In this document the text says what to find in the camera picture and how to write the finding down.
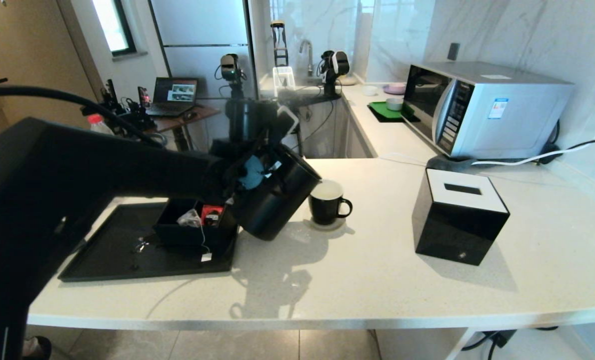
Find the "black box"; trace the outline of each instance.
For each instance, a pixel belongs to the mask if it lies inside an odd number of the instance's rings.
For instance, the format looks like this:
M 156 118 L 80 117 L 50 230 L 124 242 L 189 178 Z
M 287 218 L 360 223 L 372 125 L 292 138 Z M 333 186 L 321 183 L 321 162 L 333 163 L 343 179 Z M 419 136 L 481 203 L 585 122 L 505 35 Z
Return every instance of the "black box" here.
M 480 265 L 509 216 L 488 177 L 428 168 L 412 214 L 415 252 Z
M 166 207 L 162 210 L 157 223 L 153 225 L 155 234 L 165 246 L 200 246 L 203 241 L 202 231 L 206 237 L 204 243 L 213 248 L 224 242 L 231 242 L 238 234 L 238 223 L 231 212 L 231 207 L 226 205 L 220 216 L 217 227 L 180 226 L 177 219 L 188 210 L 195 208 L 198 215 L 202 214 L 204 203 L 193 199 L 169 199 Z

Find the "microwave label sticker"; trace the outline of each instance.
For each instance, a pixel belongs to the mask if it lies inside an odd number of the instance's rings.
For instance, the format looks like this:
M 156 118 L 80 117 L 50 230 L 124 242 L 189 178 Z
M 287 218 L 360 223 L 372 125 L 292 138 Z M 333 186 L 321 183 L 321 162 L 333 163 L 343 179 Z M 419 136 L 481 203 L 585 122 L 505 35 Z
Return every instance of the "microwave label sticker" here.
M 508 98 L 496 98 L 496 100 L 493 101 L 491 112 L 489 112 L 489 119 L 501 119 L 508 103 Z
M 483 78 L 494 79 L 494 80 L 511 80 L 510 77 L 504 75 L 480 75 Z

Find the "laptop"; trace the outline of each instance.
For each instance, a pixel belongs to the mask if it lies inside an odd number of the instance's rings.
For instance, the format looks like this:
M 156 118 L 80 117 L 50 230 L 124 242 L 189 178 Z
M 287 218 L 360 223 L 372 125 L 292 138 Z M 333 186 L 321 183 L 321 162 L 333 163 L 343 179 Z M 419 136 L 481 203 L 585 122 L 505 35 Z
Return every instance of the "laptop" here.
M 156 78 L 153 102 L 146 108 L 146 114 L 152 117 L 181 116 L 195 106 L 197 88 L 197 79 L 188 77 Z

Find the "wooden table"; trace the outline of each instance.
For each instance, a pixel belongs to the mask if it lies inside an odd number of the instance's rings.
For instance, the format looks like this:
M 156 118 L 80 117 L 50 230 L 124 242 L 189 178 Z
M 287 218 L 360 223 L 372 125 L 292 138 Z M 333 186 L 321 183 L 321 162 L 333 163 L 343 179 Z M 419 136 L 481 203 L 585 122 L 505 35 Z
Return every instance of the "wooden table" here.
M 215 107 L 196 105 L 177 117 L 151 116 L 157 128 L 147 130 L 145 133 L 163 133 L 171 130 L 178 151 L 191 150 L 193 148 L 193 142 L 187 125 L 217 115 L 220 112 Z

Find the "plastic bottle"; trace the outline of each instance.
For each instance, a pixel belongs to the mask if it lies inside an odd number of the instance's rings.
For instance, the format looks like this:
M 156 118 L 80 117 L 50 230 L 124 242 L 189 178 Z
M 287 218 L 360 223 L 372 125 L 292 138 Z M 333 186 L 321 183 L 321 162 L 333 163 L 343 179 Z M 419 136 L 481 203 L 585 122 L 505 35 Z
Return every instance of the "plastic bottle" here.
M 100 114 L 92 114 L 87 117 L 91 130 L 96 133 L 113 135 L 113 130 L 104 123 L 104 119 Z

